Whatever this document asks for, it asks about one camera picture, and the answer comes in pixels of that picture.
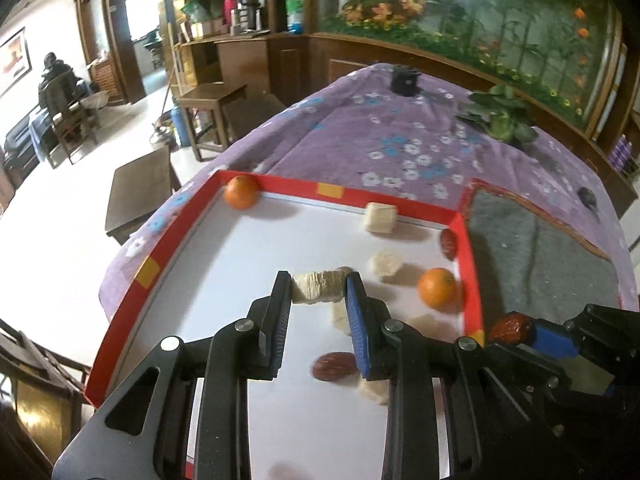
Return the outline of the red white shallow box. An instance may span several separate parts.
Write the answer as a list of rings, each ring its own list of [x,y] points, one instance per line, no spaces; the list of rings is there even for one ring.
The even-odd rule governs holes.
[[[279,272],[267,297],[244,318],[209,338],[168,336],[116,388],[106,379],[160,271],[206,205],[232,175],[222,170],[195,194],[143,263],[113,318],[86,387],[98,410],[55,463],[58,479],[247,479],[250,428],[247,385],[278,376],[293,301],[293,280]],[[400,200],[408,218],[444,224],[456,234],[464,335],[452,344],[423,337],[369,297],[361,278],[341,282],[358,370],[390,381],[382,475],[434,479],[438,415],[447,424],[448,460],[456,479],[474,479],[483,453],[473,411],[471,368],[484,340],[480,289],[462,215]]]

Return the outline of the beige cake block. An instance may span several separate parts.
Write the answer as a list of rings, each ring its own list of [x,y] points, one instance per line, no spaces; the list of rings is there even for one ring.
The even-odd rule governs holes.
[[[363,229],[374,234],[390,234],[397,223],[398,209],[394,205],[367,203],[364,208]]]

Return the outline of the beige cake hexagon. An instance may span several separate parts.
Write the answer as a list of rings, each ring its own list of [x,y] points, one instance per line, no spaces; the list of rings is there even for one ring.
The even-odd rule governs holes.
[[[320,304],[341,301],[344,298],[344,285],[349,273],[352,273],[352,268],[341,266],[334,270],[296,274],[292,279],[292,303]]]

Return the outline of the green white bottle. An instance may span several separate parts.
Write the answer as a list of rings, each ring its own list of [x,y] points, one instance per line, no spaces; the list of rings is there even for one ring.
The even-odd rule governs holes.
[[[304,31],[304,0],[285,0],[288,32],[301,35]]]

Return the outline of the wrinkled dark red jujube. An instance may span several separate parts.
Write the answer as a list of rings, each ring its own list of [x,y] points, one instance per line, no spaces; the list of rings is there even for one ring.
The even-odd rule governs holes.
[[[329,352],[311,365],[311,376],[320,382],[339,382],[358,374],[355,356],[350,352]]]

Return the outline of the blue water bottle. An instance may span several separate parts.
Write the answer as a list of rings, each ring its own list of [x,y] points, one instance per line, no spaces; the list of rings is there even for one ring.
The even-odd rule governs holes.
[[[183,117],[181,108],[174,106],[170,111],[170,117],[174,124],[180,146],[182,148],[190,148],[191,140],[189,136],[189,128],[186,125],[186,120]]]

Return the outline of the pink thermos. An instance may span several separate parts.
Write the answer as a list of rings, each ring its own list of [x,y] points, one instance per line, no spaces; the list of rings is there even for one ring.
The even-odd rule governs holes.
[[[232,13],[236,10],[236,0],[224,0],[224,22],[232,26]]]

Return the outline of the black cylindrical object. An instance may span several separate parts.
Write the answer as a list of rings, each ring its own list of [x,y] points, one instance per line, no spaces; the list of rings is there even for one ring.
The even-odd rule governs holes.
[[[394,65],[392,69],[392,80],[390,81],[390,91],[398,96],[418,96],[420,88],[420,70],[411,66]]]

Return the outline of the seated person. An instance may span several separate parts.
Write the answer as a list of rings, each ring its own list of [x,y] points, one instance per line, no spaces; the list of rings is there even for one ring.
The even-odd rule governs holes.
[[[42,81],[38,86],[39,106],[46,110],[53,120],[56,115],[65,115],[70,106],[78,102],[81,90],[78,78],[73,69],[56,57],[53,52],[46,54],[43,60]]]

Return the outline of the grey felt mat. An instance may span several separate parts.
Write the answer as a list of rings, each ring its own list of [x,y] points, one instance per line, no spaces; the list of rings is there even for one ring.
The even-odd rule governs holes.
[[[620,307],[612,261],[548,214],[486,186],[465,193],[462,212],[488,344],[509,312],[561,325],[590,304]]]

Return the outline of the small black object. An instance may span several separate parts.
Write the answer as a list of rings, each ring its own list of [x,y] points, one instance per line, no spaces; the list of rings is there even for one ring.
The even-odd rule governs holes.
[[[597,211],[598,210],[598,201],[597,197],[593,194],[590,188],[586,188],[583,186],[582,188],[578,188],[577,196],[580,202],[589,210]]]

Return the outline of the orange mandarin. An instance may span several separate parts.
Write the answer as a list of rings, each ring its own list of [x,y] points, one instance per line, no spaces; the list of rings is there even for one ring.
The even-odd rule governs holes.
[[[235,210],[247,210],[258,201],[260,188],[258,182],[250,176],[236,176],[224,188],[224,200]]]
[[[435,310],[448,308],[458,296],[456,277],[444,268],[431,268],[424,272],[416,289],[422,302]]]

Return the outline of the green leafy plant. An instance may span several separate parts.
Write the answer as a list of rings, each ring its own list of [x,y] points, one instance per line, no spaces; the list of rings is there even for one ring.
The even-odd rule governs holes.
[[[480,128],[491,139],[514,148],[522,148],[538,139],[526,102],[505,84],[496,84],[488,91],[472,92],[457,118]]]

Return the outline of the dark wooden stool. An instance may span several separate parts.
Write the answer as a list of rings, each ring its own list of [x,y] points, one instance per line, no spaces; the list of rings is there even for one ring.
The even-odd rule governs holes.
[[[107,203],[106,235],[125,244],[179,188],[167,146],[117,168]]]

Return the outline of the purple bottles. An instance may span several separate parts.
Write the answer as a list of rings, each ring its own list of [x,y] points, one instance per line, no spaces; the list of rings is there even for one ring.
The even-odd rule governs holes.
[[[616,141],[608,160],[618,172],[622,172],[632,154],[632,143],[622,134]]]

